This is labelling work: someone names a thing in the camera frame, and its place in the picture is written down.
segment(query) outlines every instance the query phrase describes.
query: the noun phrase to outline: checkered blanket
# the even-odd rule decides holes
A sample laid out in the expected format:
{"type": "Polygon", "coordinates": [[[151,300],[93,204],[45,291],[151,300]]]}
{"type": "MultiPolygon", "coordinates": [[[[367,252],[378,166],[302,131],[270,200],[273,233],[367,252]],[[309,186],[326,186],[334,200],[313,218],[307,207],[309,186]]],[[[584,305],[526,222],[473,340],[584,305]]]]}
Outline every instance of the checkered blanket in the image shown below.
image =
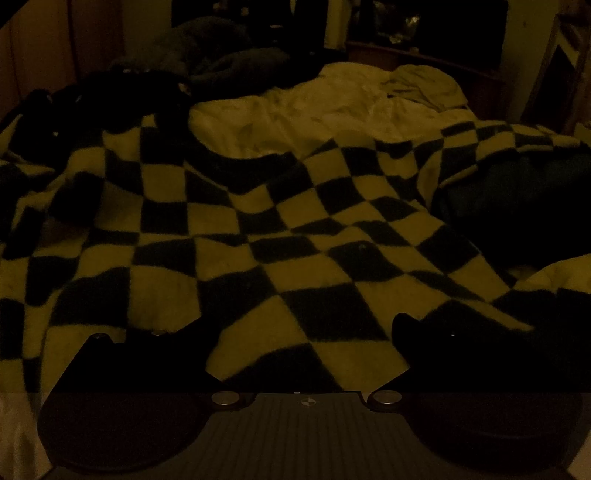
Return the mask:
{"type": "Polygon", "coordinates": [[[578,145],[503,122],[396,144],[343,132],[245,188],[259,161],[212,160],[154,115],[89,133],[53,178],[11,154],[18,121],[0,135],[3,392],[50,391],[93,333],[200,317],[221,331],[207,370],[254,391],[300,377],[374,390],[407,368],[389,338],[399,312],[532,330],[512,282],[428,210],[506,150],[578,145]]]}

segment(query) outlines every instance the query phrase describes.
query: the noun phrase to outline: wooden cabinet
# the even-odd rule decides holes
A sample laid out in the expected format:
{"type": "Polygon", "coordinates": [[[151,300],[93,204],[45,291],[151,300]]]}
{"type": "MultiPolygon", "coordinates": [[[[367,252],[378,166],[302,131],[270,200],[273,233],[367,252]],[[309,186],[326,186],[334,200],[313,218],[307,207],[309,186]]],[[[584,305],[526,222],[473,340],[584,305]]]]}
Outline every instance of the wooden cabinet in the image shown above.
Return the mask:
{"type": "Polygon", "coordinates": [[[121,0],[29,0],[0,30],[0,118],[123,54],[121,0]]]}
{"type": "Polygon", "coordinates": [[[451,75],[460,85],[468,105],[481,120],[499,118],[503,81],[498,72],[482,72],[447,60],[370,43],[347,42],[349,61],[392,71],[404,64],[429,65],[451,75]]]}

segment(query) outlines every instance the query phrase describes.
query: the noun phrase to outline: dark pillow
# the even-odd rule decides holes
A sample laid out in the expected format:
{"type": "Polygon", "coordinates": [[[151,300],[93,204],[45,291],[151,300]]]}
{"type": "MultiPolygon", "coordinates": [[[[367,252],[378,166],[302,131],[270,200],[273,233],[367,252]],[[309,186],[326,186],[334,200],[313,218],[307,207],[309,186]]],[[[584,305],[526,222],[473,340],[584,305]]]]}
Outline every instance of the dark pillow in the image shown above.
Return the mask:
{"type": "Polygon", "coordinates": [[[544,267],[591,252],[591,150],[503,153],[438,192],[433,214],[500,267],[544,267]]]}

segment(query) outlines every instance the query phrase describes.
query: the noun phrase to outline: screw head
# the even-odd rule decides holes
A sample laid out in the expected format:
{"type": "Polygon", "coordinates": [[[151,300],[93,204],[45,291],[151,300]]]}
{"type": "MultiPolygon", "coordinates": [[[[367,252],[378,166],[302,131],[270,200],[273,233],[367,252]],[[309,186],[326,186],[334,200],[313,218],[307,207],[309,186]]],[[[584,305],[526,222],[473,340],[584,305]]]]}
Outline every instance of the screw head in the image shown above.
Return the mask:
{"type": "Polygon", "coordinates": [[[240,400],[240,395],[236,392],[217,392],[212,395],[212,402],[220,406],[234,405],[240,400]]]}
{"type": "Polygon", "coordinates": [[[380,390],[374,393],[374,400],[382,405],[394,405],[402,400],[402,395],[394,390],[380,390]]]}

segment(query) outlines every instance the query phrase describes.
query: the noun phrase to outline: white comforter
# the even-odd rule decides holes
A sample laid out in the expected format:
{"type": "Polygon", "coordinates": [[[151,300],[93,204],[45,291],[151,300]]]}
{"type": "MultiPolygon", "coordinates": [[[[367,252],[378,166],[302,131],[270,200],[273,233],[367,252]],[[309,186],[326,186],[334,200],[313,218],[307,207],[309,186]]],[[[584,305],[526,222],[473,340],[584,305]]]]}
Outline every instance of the white comforter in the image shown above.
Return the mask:
{"type": "Polygon", "coordinates": [[[381,85],[388,79],[389,73],[376,67],[333,63],[316,79],[289,90],[198,104],[191,110],[190,127],[207,148],[227,157],[291,151],[302,158],[338,131],[397,142],[476,119],[467,109],[439,113],[388,98],[381,85]]]}

